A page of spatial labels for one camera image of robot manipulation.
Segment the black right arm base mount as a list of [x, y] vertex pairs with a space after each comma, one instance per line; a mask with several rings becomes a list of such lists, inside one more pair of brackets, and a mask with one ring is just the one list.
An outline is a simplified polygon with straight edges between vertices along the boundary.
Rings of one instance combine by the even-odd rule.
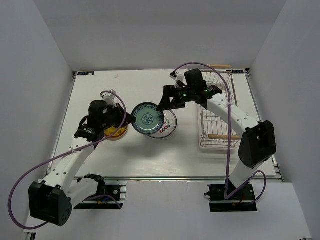
[[240, 213], [256, 212], [257, 204], [251, 203], [256, 199], [253, 186], [248, 184], [246, 187], [235, 193], [229, 199], [225, 199], [224, 184], [210, 184], [204, 197], [209, 201], [211, 213]]

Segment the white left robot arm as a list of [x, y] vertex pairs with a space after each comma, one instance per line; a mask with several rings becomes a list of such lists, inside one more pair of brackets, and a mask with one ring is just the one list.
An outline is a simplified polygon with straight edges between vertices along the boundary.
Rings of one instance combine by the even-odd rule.
[[98, 144], [108, 139], [105, 131], [119, 130], [135, 118], [114, 90], [105, 90], [101, 99], [90, 103], [88, 114], [80, 121], [69, 151], [58, 157], [59, 163], [40, 182], [28, 189], [30, 216], [46, 223], [63, 226], [72, 210], [86, 200], [105, 197], [106, 187], [100, 175], [89, 173], [76, 179], [76, 174]]

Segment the brown yellow patterned plate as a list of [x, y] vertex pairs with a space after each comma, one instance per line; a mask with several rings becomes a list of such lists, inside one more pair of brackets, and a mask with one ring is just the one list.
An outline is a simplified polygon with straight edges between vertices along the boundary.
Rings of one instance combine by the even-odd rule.
[[117, 130], [116, 127], [110, 127], [104, 131], [104, 135], [106, 137], [109, 137], [110, 139], [119, 139], [122, 136], [124, 136], [127, 133], [127, 131], [128, 131], [127, 126], [122, 127], [119, 130]]

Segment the white plate red characters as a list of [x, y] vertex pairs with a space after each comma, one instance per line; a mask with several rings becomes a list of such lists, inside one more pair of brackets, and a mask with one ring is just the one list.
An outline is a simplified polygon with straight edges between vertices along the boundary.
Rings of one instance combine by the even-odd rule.
[[164, 114], [164, 124], [162, 128], [154, 133], [147, 135], [149, 138], [154, 140], [167, 139], [174, 134], [178, 126], [178, 119], [176, 114], [172, 110], [166, 110]]

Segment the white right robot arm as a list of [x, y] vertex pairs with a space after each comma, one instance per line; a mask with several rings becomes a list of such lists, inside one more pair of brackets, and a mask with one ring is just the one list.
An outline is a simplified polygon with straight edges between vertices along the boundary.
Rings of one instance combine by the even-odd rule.
[[253, 118], [232, 104], [229, 88], [223, 93], [219, 87], [208, 85], [199, 69], [185, 72], [184, 78], [185, 83], [177, 80], [174, 85], [163, 87], [157, 111], [182, 109], [186, 103], [194, 102], [227, 123], [229, 135], [235, 132], [241, 138], [238, 164], [233, 171], [226, 166], [225, 198], [236, 200], [258, 168], [276, 153], [274, 125]]

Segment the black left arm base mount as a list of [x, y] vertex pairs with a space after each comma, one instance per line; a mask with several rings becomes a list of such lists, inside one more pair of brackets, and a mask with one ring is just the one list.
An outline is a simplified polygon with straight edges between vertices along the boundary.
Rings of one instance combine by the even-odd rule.
[[75, 187], [84, 184], [81, 193], [85, 198], [78, 204], [73, 204], [79, 210], [121, 210], [125, 203], [127, 184], [118, 180], [105, 180], [96, 174], [79, 177]]

